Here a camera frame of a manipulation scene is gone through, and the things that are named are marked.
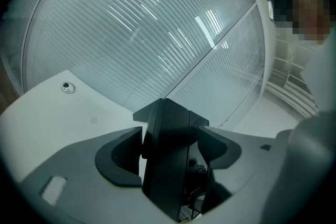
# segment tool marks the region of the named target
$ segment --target white wall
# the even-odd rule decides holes
[[[277,104],[261,97],[233,132],[262,137],[275,137],[299,122]]]

